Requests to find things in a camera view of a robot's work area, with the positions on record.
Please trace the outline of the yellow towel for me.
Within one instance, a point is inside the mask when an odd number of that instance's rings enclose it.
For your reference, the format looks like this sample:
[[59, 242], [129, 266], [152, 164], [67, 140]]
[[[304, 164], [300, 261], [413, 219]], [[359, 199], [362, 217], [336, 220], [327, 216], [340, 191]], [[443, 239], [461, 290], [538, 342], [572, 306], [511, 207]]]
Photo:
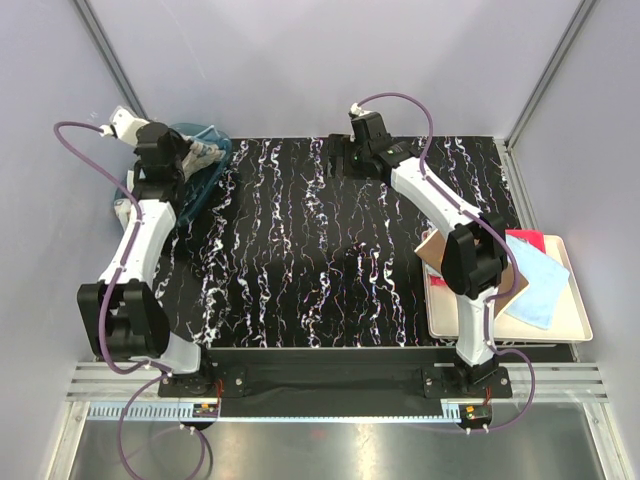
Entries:
[[[424, 233], [425, 232], [422, 233], [422, 242], [419, 246], [423, 243]], [[429, 313], [435, 317], [441, 315], [446, 320], [456, 320], [456, 294], [448, 287], [447, 284], [445, 286], [429, 286], [427, 282], [427, 265], [424, 262], [423, 266], [425, 267], [425, 284]], [[494, 301], [495, 316], [499, 317], [501, 314], [505, 313], [506, 309], [528, 288], [528, 286], [529, 282], [525, 278], [521, 277], [520, 273], [515, 274], [512, 264], [509, 264], [507, 269], [502, 273], [501, 283], [497, 292], [498, 298]]]

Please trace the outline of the light blue terry towel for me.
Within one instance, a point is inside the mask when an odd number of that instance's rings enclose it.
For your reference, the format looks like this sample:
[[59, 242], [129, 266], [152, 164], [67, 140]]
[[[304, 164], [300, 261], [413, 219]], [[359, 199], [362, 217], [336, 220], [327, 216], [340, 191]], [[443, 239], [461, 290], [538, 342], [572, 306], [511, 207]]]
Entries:
[[547, 253], [535, 260], [528, 288], [506, 309], [513, 318], [542, 330], [551, 328], [569, 271]]

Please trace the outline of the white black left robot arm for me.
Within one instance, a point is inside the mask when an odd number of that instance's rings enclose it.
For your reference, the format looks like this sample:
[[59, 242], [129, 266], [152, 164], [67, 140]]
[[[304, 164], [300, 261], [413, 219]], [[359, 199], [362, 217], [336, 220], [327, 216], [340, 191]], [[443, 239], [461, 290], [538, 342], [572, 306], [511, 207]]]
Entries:
[[116, 253], [95, 283], [83, 284], [78, 306], [93, 352], [115, 373], [145, 366], [196, 396], [215, 386], [216, 372], [204, 364], [200, 347], [171, 331], [152, 291], [156, 265], [184, 201], [182, 162], [191, 143], [169, 126], [135, 120], [119, 133], [130, 140], [137, 161], [133, 187], [123, 192], [131, 213]]

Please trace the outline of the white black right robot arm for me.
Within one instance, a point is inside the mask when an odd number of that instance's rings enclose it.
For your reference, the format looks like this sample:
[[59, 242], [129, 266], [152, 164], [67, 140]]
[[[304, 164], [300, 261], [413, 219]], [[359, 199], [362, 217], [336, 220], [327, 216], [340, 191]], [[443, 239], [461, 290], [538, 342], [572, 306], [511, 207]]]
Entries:
[[346, 178], [378, 180], [404, 196], [445, 240], [440, 274], [456, 294], [459, 332], [447, 376], [460, 393], [476, 396], [498, 368], [493, 318], [508, 267], [504, 219], [456, 194], [409, 143], [394, 140], [380, 113], [358, 109], [349, 117], [353, 134], [329, 137], [331, 161], [342, 162]]

